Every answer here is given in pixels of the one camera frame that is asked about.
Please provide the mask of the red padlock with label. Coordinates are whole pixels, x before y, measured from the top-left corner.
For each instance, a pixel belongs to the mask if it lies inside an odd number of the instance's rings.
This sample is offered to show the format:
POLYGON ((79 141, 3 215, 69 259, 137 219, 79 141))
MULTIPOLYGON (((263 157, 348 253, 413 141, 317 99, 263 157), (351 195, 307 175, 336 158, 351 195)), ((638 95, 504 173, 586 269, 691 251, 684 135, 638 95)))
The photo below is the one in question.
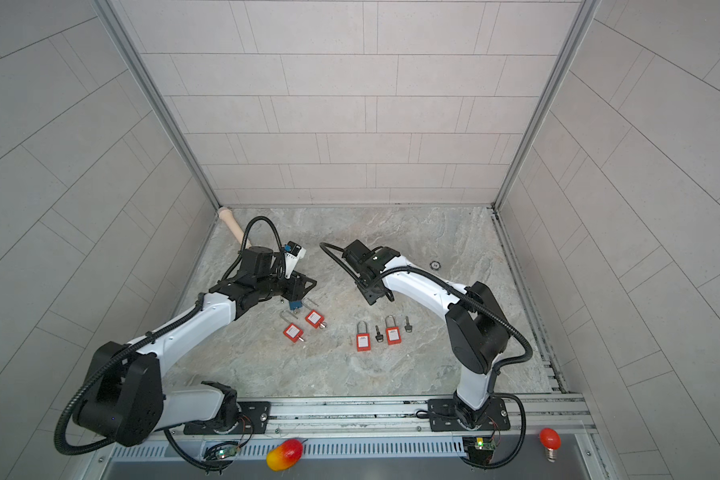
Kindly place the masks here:
POLYGON ((368 332, 368 324, 361 320, 357 323, 355 346, 358 352, 367 352, 371 350, 370 334, 368 332))

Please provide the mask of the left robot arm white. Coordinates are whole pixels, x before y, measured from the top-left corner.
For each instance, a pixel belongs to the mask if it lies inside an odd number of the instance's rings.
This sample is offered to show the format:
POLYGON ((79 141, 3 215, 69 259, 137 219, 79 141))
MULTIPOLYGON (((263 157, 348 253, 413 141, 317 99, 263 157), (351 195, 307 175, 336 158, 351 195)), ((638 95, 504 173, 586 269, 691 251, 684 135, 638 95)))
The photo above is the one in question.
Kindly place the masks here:
POLYGON ((296 271, 305 251, 297 243, 241 249, 222 278, 198 294, 192 308, 124 344, 108 342, 94 353, 83 384, 62 410, 53 443, 62 455, 94 452, 118 443, 134 446, 153 432, 195 423, 220 433, 246 428, 234 388, 214 381, 167 391, 162 379, 184 355, 254 306, 274 297, 299 302, 315 280, 296 271))

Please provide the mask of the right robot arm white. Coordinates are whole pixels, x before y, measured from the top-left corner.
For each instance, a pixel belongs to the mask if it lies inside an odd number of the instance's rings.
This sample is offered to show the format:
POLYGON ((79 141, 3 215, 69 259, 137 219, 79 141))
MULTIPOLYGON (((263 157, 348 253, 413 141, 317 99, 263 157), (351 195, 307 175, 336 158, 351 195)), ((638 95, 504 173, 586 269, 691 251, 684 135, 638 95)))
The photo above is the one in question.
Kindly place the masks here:
POLYGON ((368 304, 401 293, 444 320, 451 350, 461 364, 460 380, 453 395, 454 417, 467 430, 483 426, 497 433, 501 410, 513 401, 520 415, 520 433, 510 453, 492 461, 478 454, 463 460, 481 470, 494 470, 512 462, 524 444, 527 416, 519 397, 495 390, 501 369, 532 359, 526 337, 507 320, 491 289, 448 282, 411 263, 390 247, 368 248, 359 240, 342 248, 322 242, 321 250, 349 274, 368 304))

